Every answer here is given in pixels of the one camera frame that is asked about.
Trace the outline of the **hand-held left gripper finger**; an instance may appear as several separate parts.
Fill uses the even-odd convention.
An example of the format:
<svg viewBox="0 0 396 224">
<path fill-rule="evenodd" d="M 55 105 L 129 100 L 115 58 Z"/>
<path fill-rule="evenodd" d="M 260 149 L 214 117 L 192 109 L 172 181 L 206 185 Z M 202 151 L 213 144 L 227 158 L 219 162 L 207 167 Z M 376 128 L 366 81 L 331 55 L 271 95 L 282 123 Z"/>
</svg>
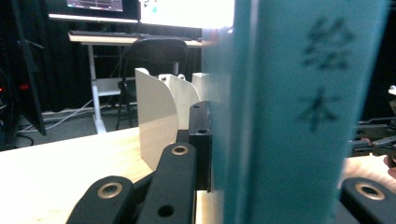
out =
<svg viewBox="0 0 396 224">
<path fill-rule="evenodd" d="M 207 101 L 190 108 L 189 143 L 197 153 L 197 190 L 211 190 L 212 132 Z"/>
</svg>

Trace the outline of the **white metal book rack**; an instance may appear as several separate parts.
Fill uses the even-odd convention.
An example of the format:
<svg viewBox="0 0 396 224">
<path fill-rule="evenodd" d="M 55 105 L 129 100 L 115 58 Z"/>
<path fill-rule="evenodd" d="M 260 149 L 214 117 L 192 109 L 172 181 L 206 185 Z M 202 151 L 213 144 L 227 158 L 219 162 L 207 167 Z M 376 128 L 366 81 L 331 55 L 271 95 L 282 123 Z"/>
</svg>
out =
<svg viewBox="0 0 396 224">
<path fill-rule="evenodd" d="M 189 129 L 190 108 L 202 97 L 182 75 L 155 77 L 145 68 L 134 73 L 141 157 L 155 170 L 163 149 L 176 142 L 177 132 Z"/>
</svg>

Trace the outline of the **teal picture book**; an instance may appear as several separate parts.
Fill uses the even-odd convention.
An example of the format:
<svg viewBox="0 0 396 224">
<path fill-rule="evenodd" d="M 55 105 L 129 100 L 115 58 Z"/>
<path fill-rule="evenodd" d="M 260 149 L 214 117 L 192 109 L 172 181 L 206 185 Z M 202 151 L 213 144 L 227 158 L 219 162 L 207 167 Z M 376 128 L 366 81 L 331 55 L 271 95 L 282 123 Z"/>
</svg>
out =
<svg viewBox="0 0 396 224">
<path fill-rule="evenodd" d="M 333 224 L 390 0 L 210 0 L 212 224 Z"/>
</svg>

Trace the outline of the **black folding chair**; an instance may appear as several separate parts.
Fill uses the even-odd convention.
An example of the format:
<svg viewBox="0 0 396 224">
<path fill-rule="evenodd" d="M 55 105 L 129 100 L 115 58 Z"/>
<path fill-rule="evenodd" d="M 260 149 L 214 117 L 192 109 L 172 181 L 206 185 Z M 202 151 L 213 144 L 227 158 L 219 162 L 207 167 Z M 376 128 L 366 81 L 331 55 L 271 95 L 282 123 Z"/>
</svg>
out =
<svg viewBox="0 0 396 224">
<path fill-rule="evenodd" d="M 180 73 L 180 65 L 187 61 L 188 52 L 185 41 L 178 38 L 139 39 L 125 50 L 124 68 L 121 80 L 118 82 L 120 97 L 117 130 L 120 128 L 120 123 L 125 120 L 130 127 L 133 127 L 133 119 L 137 116 L 136 109 L 132 109 L 132 103 L 135 103 L 137 98 L 134 70 L 138 66 L 147 69 L 154 66 L 160 70 L 166 65 L 171 74 L 177 76 Z"/>
</svg>

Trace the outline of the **white standing desk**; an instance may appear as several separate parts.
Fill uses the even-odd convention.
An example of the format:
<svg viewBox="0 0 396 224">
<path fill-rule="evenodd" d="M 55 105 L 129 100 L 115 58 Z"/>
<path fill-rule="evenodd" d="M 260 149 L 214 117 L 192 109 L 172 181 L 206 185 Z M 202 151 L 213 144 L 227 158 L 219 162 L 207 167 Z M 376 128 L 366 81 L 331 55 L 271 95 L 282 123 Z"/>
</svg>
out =
<svg viewBox="0 0 396 224">
<path fill-rule="evenodd" d="M 92 86 L 92 100 L 94 115 L 93 121 L 97 133 L 105 133 L 106 126 L 103 122 L 101 111 L 100 111 L 100 98 L 103 96 L 113 96 L 120 94 L 120 90 L 116 87 L 116 84 L 121 81 L 120 77 L 109 77 L 109 78 L 97 78 L 95 70 L 95 56 L 93 47 L 94 46 L 131 46 L 133 43 L 139 40 L 145 40 L 148 38 L 160 38 L 165 39 L 167 35 L 147 35 L 138 34 L 138 38 L 131 37 L 108 37 L 108 36 L 85 36 L 85 35 L 70 35 L 68 32 L 69 40 L 71 42 L 78 42 L 81 45 L 85 45 L 88 48 L 90 74 L 91 74 L 91 86 Z"/>
</svg>

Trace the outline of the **bright lit monitor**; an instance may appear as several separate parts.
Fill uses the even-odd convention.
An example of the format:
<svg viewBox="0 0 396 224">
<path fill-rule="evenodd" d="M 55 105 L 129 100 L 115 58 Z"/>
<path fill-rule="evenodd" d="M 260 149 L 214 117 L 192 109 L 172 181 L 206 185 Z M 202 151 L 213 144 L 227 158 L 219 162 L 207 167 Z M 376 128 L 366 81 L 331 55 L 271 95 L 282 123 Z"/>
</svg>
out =
<svg viewBox="0 0 396 224">
<path fill-rule="evenodd" d="M 142 23 L 188 28 L 233 24 L 234 0 L 139 0 Z"/>
</svg>

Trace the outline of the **black keyboard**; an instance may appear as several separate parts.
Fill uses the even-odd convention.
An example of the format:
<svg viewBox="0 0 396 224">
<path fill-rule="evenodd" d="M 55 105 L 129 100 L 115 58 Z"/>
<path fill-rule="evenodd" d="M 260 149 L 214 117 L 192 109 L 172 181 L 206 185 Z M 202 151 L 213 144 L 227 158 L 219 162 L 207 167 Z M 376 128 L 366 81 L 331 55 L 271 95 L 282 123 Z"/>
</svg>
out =
<svg viewBox="0 0 396 224">
<path fill-rule="evenodd" d="M 138 34 L 117 33 L 117 32 L 93 32 L 93 31 L 69 31 L 70 35 L 85 35 L 85 36 L 108 36 L 108 37 L 131 37 L 138 38 Z"/>
</svg>

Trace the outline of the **dark computer monitor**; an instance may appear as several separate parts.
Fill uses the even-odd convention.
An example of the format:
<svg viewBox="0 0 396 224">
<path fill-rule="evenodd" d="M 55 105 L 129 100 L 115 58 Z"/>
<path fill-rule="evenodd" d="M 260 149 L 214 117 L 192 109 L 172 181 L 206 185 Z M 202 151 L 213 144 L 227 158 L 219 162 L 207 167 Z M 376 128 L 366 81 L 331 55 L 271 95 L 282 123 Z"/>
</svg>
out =
<svg viewBox="0 0 396 224">
<path fill-rule="evenodd" d="M 138 0 L 45 0 L 49 18 L 66 21 L 137 23 Z"/>
</svg>

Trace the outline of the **black metal stand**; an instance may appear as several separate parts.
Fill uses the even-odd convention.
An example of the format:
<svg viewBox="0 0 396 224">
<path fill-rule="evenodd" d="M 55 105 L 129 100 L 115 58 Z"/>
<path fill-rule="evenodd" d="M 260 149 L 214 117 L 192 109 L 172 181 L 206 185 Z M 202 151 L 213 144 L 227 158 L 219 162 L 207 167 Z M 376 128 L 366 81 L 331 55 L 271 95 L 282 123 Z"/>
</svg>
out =
<svg viewBox="0 0 396 224">
<path fill-rule="evenodd" d="M 18 34 L 17 46 L 21 57 L 21 77 L 17 81 L 21 112 L 39 133 L 46 135 L 47 131 L 35 83 L 35 74 L 38 72 L 38 68 L 35 66 L 31 43 L 25 38 L 19 1 L 11 0 L 11 5 Z"/>
</svg>

